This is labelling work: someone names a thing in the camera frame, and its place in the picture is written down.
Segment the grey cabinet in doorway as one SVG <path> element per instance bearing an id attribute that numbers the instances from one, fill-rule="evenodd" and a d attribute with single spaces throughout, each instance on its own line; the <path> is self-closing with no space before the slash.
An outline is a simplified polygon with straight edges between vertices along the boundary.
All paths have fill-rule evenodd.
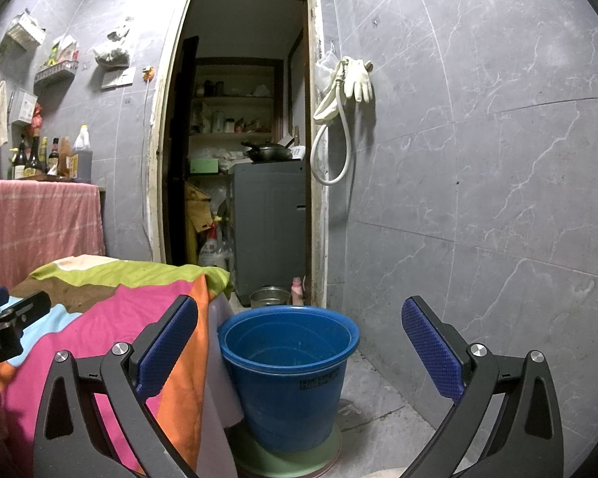
<path id="1" fill-rule="evenodd" d="M 237 164 L 229 173 L 233 281 L 246 304 L 269 285 L 290 288 L 308 274 L 305 164 Z"/>

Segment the steel pot on floor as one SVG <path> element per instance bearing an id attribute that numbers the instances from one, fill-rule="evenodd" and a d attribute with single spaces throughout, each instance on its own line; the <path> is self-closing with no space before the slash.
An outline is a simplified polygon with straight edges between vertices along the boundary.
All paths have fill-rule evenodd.
<path id="1" fill-rule="evenodd" d="M 291 301 L 290 292 L 277 286 L 264 286 L 249 295 L 252 308 L 263 306 L 289 306 Z"/>

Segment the green box on shelf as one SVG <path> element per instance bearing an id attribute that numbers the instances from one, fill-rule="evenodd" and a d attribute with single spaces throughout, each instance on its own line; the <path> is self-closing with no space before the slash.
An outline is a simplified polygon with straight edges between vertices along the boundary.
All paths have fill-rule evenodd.
<path id="1" fill-rule="evenodd" d="M 190 161 L 191 174 L 218 174 L 219 161 L 214 158 L 193 159 Z"/>

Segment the yellow bag in closet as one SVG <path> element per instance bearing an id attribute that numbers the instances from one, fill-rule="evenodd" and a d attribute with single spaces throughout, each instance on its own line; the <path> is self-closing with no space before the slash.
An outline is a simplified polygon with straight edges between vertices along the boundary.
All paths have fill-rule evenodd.
<path id="1" fill-rule="evenodd" d="M 193 184 L 185 183 L 185 236 L 189 263 L 197 263 L 197 236 L 211 228 L 210 201 L 209 195 Z"/>

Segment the pink checked cloth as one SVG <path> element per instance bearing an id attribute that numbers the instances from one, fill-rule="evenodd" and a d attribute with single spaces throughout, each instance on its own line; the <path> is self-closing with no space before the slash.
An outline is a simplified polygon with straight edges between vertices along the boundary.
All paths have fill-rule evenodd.
<path id="1" fill-rule="evenodd" d="M 98 187 L 0 179 L 0 286 L 56 259 L 103 253 Z"/>

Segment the green bucket base lid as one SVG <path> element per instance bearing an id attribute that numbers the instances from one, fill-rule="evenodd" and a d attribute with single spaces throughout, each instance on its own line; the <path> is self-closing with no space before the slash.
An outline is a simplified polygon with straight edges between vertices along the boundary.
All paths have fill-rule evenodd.
<path id="1" fill-rule="evenodd" d="M 342 435 L 337 424 L 320 446 L 307 451 L 287 453 L 264 449 L 245 423 L 231 428 L 228 440 L 240 477 L 322 477 L 337 463 L 342 449 Z"/>

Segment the colourful patchwork table cloth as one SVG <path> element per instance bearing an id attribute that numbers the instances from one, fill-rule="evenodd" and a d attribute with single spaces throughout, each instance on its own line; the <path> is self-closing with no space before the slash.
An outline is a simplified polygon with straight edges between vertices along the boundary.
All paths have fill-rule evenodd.
<path id="1" fill-rule="evenodd" d="M 217 328 L 233 312 L 229 273 L 101 256 L 59 259 L 36 269 L 9 292 L 10 304 L 45 291 L 48 314 L 26 328 L 21 354 L 0 362 L 7 448 L 23 477 L 33 474 L 39 402 L 53 355 L 99 356 L 132 342 L 180 295 L 192 297 L 199 321 L 161 393 L 147 406 L 175 448 L 201 477 L 237 474 L 226 429 L 244 414 L 221 357 Z"/>

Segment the black wok pan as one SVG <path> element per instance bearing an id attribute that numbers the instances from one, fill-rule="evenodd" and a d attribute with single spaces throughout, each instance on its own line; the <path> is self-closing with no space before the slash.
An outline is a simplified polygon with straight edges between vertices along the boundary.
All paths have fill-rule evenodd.
<path id="1" fill-rule="evenodd" d="M 254 164 L 287 162 L 293 159 L 291 150 L 278 143 L 251 143 L 242 141 L 245 155 Z"/>

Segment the white-capped large jug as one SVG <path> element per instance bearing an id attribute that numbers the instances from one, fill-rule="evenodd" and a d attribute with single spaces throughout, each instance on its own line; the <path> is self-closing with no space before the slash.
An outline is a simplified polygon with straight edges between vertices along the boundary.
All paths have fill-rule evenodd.
<path id="1" fill-rule="evenodd" d="M 70 174 L 77 182 L 91 183 L 92 151 L 88 126 L 82 125 L 71 151 Z"/>

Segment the blue plastic bucket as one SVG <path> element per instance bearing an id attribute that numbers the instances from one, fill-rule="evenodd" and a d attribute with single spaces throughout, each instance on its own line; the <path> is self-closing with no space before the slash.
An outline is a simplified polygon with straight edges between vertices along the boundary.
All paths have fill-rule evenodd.
<path id="1" fill-rule="evenodd" d="M 218 340 L 260 446 L 302 452 L 329 437 L 346 363 L 360 343 L 354 321 L 314 306 L 268 306 L 224 321 Z"/>

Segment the white rubber glove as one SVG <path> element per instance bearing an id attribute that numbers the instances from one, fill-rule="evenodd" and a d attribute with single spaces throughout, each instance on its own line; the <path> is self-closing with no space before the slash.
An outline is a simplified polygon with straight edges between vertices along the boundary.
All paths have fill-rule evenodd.
<path id="1" fill-rule="evenodd" d="M 370 82 L 369 72 L 364 62 L 361 59 L 346 57 L 343 60 L 343 66 L 343 93 L 346 99 L 369 104 L 374 98 L 374 91 L 372 91 L 372 82 Z"/>

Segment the wall socket plate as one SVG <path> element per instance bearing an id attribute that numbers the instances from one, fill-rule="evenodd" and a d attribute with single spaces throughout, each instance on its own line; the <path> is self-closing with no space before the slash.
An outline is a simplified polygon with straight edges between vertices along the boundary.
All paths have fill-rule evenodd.
<path id="1" fill-rule="evenodd" d="M 135 67 L 106 71 L 102 78 L 102 90 L 112 90 L 112 88 L 124 88 L 134 83 L 136 74 Z"/>

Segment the white plastic bag on wall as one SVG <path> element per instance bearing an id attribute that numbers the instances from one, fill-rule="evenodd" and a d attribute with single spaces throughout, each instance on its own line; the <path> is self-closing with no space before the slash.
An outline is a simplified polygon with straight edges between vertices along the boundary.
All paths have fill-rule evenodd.
<path id="1" fill-rule="evenodd" d="M 91 49 L 96 64 L 106 70 L 128 68 L 130 65 L 128 34 L 129 24 L 128 21 L 124 21 L 112 29 L 106 38 L 98 41 Z"/>

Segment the dark sauce bottle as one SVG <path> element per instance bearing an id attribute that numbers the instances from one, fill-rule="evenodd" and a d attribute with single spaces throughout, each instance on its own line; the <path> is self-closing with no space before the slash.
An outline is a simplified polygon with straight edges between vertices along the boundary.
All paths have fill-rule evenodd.
<path id="1" fill-rule="evenodd" d="M 20 138 L 20 143 L 18 145 L 18 150 L 14 161 L 12 161 L 12 179 L 18 180 L 24 177 L 24 171 L 26 170 L 27 165 L 27 143 L 26 143 L 26 136 L 22 135 Z"/>

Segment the wall spice shelf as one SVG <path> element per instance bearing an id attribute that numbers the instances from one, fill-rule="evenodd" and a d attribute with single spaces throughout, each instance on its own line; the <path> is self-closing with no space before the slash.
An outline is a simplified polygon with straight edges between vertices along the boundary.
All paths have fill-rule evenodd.
<path id="1" fill-rule="evenodd" d="M 79 43 L 70 35 L 53 40 L 49 54 L 41 69 L 35 73 L 34 85 L 51 85 L 73 79 L 79 68 Z"/>

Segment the white wall basket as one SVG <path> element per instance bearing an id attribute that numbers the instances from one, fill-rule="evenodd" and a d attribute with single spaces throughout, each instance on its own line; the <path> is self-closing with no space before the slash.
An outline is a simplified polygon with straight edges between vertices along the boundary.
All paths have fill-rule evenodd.
<path id="1" fill-rule="evenodd" d="M 6 36 L 24 50 L 40 47 L 46 39 L 46 30 L 38 25 L 28 10 L 16 15 L 10 22 Z"/>

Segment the pink bottle on floor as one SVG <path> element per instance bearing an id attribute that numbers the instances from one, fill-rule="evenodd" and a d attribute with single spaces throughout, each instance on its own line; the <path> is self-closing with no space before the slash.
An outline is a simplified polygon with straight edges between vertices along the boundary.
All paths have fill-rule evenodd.
<path id="1" fill-rule="evenodd" d="M 305 298 L 303 298 L 303 285 L 301 277 L 294 277 L 293 283 L 290 287 L 291 293 L 291 304 L 293 306 L 303 306 L 305 304 Z"/>

